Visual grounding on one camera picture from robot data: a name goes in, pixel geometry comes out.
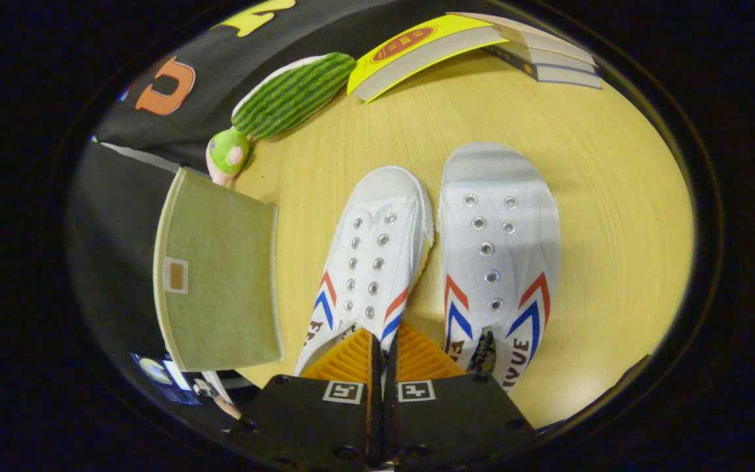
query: green plush toy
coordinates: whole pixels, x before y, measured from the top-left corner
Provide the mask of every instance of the green plush toy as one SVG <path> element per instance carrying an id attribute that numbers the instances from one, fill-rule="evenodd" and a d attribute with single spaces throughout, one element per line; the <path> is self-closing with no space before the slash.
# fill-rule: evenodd
<path id="1" fill-rule="evenodd" d="M 332 52 L 297 60 L 273 72 L 237 104 L 231 128 L 206 147 L 212 181 L 227 185 L 249 158 L 251 142 L 289 131 L 316 113 L 348 80 L 354 59 Z"/>

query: wooden table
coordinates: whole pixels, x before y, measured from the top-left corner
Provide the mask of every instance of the wooden table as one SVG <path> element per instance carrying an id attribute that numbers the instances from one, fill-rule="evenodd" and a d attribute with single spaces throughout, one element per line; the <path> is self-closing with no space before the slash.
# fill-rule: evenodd
<path id="1" fill-rule="evenodd" d="M 276 284 L 284 358 L 241 368 L 291 374 L 330 240 L 354 185 L 401 165 L 434 207 L 458 146 L 494 141 L 535 164 L 560 210 L 561 276 L 537 355 L 509 393 L 533 426 L 578 412 L 658 347 L 686 289 L 692 206 L 658 132 L 606 84 L 537 83 L 482 51 L 426 69 L 364 105 L 344 93 L 261 141 L 235 189 L 279 207 Z M 444 343 L 438 238 L 404 319 Z"/>

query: red oval label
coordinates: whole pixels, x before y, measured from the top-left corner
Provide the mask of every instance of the red oval label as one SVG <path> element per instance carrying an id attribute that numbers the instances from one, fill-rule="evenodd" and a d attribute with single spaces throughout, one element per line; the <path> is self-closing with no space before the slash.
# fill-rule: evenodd
<path id="1" fill-rule="evenodd" d="M 401 35 L 390 39 L 383 48 L 380 48 L 380 51 L 377 51 L 372 57 L 372 62 L 381 62 L 381 60 L 389 59 L 403 50 L 408 50 L 432 35 L 434 31 L 435 28 L 428 26 L 426 28 L 413 29 L 412 31 L 401 33 Z"/>

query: orange gripper pad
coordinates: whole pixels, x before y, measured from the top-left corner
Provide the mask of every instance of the orange gripper pad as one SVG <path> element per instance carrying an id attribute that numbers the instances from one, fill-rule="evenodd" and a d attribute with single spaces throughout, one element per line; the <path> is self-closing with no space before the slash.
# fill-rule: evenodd
<path id="1" fill-rule="evenodd" d="M 372 383 L 372 334 L 358 329 L 332 347 L 302 374 L 308 379 Z"/>
<path id="2" fill-rule="evenodd" d="M 465 371 L 418 329 L 404 321 L 398 327 L 397 382 L 464 376 Z"/>

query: white canvas shoe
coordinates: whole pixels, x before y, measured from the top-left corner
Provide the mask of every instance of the white canvas shoe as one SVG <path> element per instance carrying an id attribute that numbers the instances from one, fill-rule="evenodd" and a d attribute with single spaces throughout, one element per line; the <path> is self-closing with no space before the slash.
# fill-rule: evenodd
<path id="1" fill-rule="evenodd" d="M 500 144 L 470 143 L 444 164 L 438 202 L 444 351 L 505 391 L 531 361 L 560 271 L 558 209 L 533 165 Z"/>
<path id="2" fill-rule="evenodd" d="M 330 245 L 297 376 L 357 328 L 389 350 L 433 238 L 431 203 L 410 171 L 381 167 L 357 183 Z"/>

